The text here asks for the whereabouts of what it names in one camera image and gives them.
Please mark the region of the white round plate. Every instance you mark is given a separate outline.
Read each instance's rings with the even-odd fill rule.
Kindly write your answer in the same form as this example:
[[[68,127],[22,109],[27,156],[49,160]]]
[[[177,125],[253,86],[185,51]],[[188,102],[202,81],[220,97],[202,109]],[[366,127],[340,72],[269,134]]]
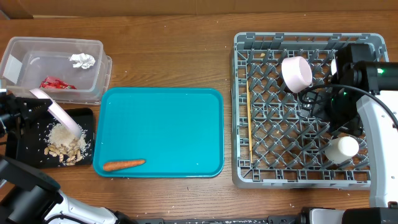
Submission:
[[[57,121],[64,125],[77,139],[81,138],[82,130],[79,125],[68,113],[66,113],[61,106],[59,106],[51,97],[49,97],[46,92],[38,88],[30,90],[30,92],[38,99],[50,100],[52,102],[48,108],[50,114],[52,114]]]

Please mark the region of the pink-white bowl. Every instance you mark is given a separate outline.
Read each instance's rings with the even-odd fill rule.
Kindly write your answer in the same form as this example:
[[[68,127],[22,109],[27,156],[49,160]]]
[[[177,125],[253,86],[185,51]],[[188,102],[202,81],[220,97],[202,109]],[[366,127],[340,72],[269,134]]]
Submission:
[[[298,93],[312,84],[310,65],[301,56],[285,58],[281,72],[287,88],[293,93]]]

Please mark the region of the red snack wrapper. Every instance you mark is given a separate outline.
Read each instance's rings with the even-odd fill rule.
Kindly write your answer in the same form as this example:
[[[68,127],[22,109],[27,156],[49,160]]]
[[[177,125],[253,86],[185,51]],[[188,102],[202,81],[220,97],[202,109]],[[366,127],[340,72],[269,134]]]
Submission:
[[[72,89],[76,90],[76,87],[60,80],[56,77],[47,77],[41,82],[40,88],[48,89]]]

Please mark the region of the white tissue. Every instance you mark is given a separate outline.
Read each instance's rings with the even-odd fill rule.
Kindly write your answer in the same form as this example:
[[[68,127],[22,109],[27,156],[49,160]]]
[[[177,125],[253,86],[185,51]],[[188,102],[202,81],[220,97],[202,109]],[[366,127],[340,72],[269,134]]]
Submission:
[[[92,67],[96,60],[92,55],[89,54],[73,54],[69,58],[70,62],[74,62],[73,68],[82,68],[82,69],[89,69]]]

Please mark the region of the orange carrot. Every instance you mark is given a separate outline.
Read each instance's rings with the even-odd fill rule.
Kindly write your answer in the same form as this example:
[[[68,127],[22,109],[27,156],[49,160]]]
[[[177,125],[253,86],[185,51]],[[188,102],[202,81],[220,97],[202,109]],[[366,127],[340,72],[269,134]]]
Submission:
[[[143,159],[140,160],[132,160],[132,161],[113,161],[107,162],[103,165],[103,170],[106,172],[112,172],[117,170],[128,169],[131,167],[137,167],[145,164],[146,161]]]

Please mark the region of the white bowl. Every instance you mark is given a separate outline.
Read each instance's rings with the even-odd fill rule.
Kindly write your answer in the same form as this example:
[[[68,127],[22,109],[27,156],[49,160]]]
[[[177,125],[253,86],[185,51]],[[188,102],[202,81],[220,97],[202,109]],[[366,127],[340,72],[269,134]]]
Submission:
[[[337,66],[336,66],[336,59],[335,58],[331,61],[330,71],[331,71],[332,75],[334,75],[337,72]]]

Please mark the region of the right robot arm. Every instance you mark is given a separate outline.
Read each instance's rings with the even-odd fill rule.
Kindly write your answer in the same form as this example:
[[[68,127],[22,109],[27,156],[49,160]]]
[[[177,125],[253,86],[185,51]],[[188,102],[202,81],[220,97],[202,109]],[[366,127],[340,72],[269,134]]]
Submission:
[[[363,131],[371,191],[368,208],[308,208],[300,223],[397,223],[397,63],[379,62],[368,44],[348,44],[336,54],[327,85],[299,93],[302,109],[334,131]]]

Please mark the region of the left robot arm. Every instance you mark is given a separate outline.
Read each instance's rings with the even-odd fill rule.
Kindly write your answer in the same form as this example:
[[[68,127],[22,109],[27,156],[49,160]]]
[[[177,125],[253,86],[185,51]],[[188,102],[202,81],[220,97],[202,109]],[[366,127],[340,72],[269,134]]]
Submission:
[[[42,114],[49,112],[76,138],[81,129],[44,91],[31,90],[33,98],[1,94],[1,136],[21,138]],[[44,172],[10,157],[1,157],[1,183],[13,188],[1,200],[1,223],[131,223],[119,211],[93,207],[66,196]]]

